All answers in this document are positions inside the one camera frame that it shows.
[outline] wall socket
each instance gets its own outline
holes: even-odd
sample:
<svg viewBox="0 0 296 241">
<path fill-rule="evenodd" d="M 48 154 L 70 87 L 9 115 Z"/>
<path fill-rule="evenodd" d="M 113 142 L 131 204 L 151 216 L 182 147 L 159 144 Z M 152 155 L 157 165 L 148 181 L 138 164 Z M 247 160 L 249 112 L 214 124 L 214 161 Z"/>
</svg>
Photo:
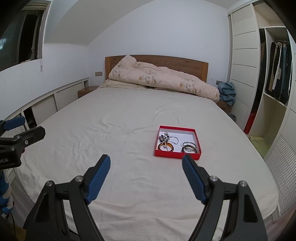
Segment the wall socket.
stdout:
<svg viewBox="0 0 296 241">
<path fill-rule="evenodd" d="M 102 76 L 103 72 L 95 72 L 95 76 Z"/>
</svg>

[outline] green fabric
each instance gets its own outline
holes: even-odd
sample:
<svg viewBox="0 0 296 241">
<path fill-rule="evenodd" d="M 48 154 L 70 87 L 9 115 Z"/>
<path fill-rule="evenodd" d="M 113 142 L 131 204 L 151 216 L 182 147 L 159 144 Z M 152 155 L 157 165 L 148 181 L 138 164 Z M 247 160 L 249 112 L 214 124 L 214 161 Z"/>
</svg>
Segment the green fabric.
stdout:
<svg viewBox="0 0 296 241">
<path fill-rule="evenodd" d="M 262 158 L 264 158 L 269 150 L 266 140 L 262 137 L 249 137 L 249 139 Z"/>
</svg>

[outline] pillow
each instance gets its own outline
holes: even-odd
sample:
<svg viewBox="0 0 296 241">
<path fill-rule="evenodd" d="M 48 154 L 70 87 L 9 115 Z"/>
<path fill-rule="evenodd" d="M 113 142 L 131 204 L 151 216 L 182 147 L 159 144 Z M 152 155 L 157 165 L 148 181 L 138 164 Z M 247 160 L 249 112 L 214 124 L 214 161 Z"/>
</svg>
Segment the pillow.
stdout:
<svg viewBox="0 0 296 241">
<path fill-rule="evenodd" d="M 196 76 L 153 64 L 137 62 L 127 55 L 110 72 L 109 79 L 127 83 L 171 89 L 208 98 L 218 102 L 219 90 Z"/>
<path fill-rule="evenodd" d="M 100 88 L 107 88 L 107 87 L 125 88 L 125 89 L 141 89 L 141 90 L 147 89 L 147 87 L 143 85 L 127 83 L 127 82 L 122 82 L 118 80 L 105 80 L 104 83 L 100 85 Z"/>
</svg>

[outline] mattress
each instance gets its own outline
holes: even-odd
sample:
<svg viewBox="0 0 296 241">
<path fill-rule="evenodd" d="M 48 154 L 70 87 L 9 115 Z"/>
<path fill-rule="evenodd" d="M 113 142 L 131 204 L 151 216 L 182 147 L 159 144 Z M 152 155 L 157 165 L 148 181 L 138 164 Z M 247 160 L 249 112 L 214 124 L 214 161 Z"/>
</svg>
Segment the mattress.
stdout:
<svg viewBox="0 0 296 241">
<path fill-rule="evenodd" d="M 224 182 L 247 181 L 264 219 L 275 210 L 273 177 L 232 119 L 209 99 L 164 90 L 98 88 L 71 103 L 41 124 L 45 138 L 26 148 L 18 176 L 35 202 L 46 181 L 69 182 L 108 154 L 109 174 L 89 205 L 105 240 L 188 240 L 204 206 L 181 160 L 154 156 L 160 125 L 195 129 L 202 149 L 197 164 Z M 68 203 L 65 212 L 75 230 Z"/>
</svg>

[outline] wardrobe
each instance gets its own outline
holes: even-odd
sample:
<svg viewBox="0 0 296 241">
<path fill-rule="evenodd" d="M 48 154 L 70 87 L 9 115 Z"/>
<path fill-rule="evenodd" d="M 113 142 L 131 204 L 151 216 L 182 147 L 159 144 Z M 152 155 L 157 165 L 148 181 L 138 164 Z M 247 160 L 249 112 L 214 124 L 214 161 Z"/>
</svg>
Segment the wardrobe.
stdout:
<svg viewBox="0 0 296 241">
<path fill-rule="evenodd" d="M 242 6 L 230 13 L 230 17 L 232 63 L 229 81 L 237 92 L 232 113 L 242 130 L 251 112 L 256 113 L 249 136 L 265 140 L 265 152 L 260 154 L 277 184 L 277 213 L 281 215 L 296 203 L 296 96 L 293 97 L 296 44 L 283 22 L 263 1 Z M 271 89 L 271 82 L 274 81 L 270 76 L 271 69 L 276 70 L 275 76 L 281 76 L 280 68 L 270 66 L 277 65 L 274 64 L 272 47 L 277 43 L 291 53 L 292 71 L 286 86 L 287 101 L 275 97 L 275 90 Z"/>
</svg>

